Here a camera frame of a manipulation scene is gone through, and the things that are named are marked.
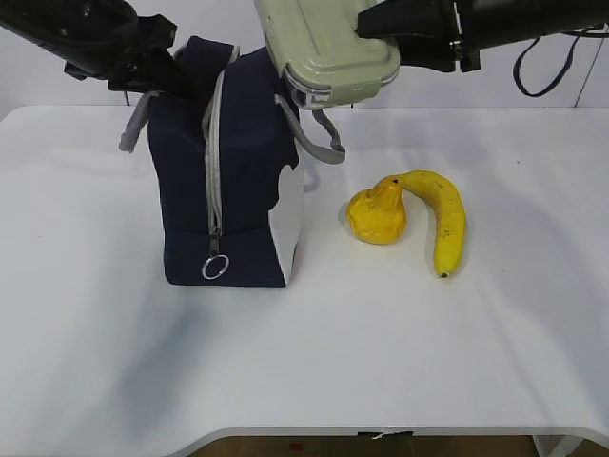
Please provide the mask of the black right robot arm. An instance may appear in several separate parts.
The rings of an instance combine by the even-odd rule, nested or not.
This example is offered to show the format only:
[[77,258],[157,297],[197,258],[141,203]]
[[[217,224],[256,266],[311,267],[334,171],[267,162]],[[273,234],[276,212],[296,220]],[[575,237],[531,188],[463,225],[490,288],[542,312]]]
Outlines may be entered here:
[[397,44],[404,67],[451,73],[481,68],[480,51],[608,22],[606,0],[382,1],[356,32]]

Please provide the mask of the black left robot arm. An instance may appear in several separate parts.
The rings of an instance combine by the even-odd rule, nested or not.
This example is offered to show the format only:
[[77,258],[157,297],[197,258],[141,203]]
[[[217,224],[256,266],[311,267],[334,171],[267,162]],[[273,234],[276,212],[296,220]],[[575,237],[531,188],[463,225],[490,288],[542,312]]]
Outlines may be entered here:
[[199,97],[194,78],[169,52],[177,25],[161,14],[141,16],[127,1],[3,0],[1,27],[61,58],[64,73],[79,81]]

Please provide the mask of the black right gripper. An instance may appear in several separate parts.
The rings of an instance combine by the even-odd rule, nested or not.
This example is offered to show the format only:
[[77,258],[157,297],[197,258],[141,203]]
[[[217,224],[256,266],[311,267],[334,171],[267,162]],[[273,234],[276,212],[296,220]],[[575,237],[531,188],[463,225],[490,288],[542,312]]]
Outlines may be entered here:
[[[445,21],[448,43],[437,38]],[[481,69],[474,31],[474,2],[381,2],[358,14],[362,38],[398,38],[401,65],[435,71]]]

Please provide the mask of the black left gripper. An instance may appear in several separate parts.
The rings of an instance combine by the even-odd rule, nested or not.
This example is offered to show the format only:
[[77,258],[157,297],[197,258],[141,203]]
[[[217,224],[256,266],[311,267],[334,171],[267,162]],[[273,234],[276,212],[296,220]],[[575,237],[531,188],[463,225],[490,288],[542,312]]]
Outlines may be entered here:
[[196,96],[194,80],[168,52],[177,26],[165,16],[138,16],[133,28],[116,28],[118,36],[90,43],[81,55],[66,60],[64,73],[74,79],[105,81],[111,91],[158,92],[183,100]]

